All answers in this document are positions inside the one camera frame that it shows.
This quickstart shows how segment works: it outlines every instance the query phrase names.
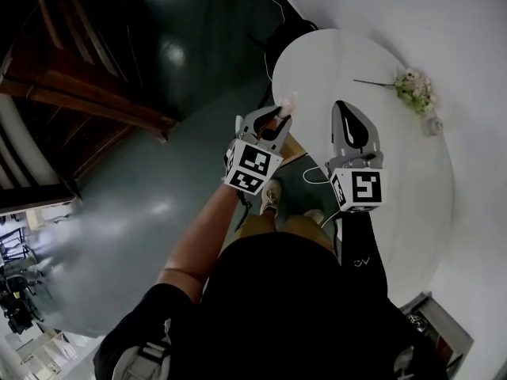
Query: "small flower bouquet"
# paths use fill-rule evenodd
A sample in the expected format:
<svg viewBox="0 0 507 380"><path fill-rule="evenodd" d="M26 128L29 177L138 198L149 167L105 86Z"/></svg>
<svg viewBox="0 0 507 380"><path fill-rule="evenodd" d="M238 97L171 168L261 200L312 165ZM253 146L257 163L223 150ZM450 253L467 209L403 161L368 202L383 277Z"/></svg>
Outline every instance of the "small flower bouquet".
<svg viewBox="0 0 507 380"><path fill-rule="evenodd" d="M426 117L435 108L436 99L432 95L431 80L416 70L408 69L403 76L398 76L392 85L356 79L354 81L394 90L403 104L421 117Z"/></svg>

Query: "sneaker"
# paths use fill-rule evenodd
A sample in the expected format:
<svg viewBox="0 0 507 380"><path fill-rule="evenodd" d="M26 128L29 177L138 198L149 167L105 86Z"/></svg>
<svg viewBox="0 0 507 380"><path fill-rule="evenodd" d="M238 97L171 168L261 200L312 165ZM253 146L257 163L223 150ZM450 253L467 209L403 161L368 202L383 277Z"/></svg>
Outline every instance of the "sneaker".
<svg viewBox="0 0 507 380"><path fill-rule="evenodd" d="M309 219L313 219L317 225L322 224L322 221L324 221L324 213L322 210L314 209L309 210L303 214L305 217L308 217Z"/></svg>
<svg viewBox="0 0 507 380"><path fill-rule="evenodd" d="M275 215L278 215L278 204L282 194L282 186L276 179L271 179L266 186L262 188L261 198L261 214L266 208L272 208L275 211Z"/></svg>

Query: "white wall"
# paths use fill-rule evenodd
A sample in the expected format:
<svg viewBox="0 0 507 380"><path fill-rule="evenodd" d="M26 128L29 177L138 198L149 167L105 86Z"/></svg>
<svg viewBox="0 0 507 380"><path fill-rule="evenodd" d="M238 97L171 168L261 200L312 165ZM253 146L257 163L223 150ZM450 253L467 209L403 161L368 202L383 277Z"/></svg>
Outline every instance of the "white wall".
<svg viewBox="0 0 507 380"><path fill-rule="evenodd" d="M507 0L289 0L320 28L368 36L426 72L455 174L435 299L475 339L458 378L493 378L507 357Z"/></svg>
<svg viewBox="0 0 507 380"><path fill-rule="evenodd" d="M21 358L6 340L6 336L12 333L8 323L7 318L0 317L0 367L5 372L2 372L5 380L22 380L29 376L29 371L21 364Z"/></svg>

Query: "person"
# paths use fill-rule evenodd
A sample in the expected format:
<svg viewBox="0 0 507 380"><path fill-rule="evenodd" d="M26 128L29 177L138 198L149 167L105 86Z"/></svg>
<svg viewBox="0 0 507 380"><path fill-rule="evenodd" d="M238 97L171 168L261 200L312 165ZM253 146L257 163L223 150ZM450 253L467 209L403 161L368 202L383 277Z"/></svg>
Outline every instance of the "person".
<svg viewBox="0 0 507 380"><path fill-rule="evenodd" d="M276 230L280 195L271 180L260 215L249 215L221 252L238 193L218 188L158 283L104 338L97 380L122 379L120 357L162 339L170 379L395 378L395 360L409 348L415 378L447 378L435 348L387 297L369 213L343 214L340 265L321 212Z"/></svg>

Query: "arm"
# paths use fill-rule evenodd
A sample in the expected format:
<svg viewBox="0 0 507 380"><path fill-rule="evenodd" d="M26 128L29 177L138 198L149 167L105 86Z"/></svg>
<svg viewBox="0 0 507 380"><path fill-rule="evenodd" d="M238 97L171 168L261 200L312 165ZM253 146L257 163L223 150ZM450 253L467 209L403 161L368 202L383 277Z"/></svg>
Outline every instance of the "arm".
<svg viewBox="0 0 507 380"><path fill-rule="evenodd" d="M174 247L157 283L178 287L197 304L215 267L237 203L237 190L222 184Z"/></svg>

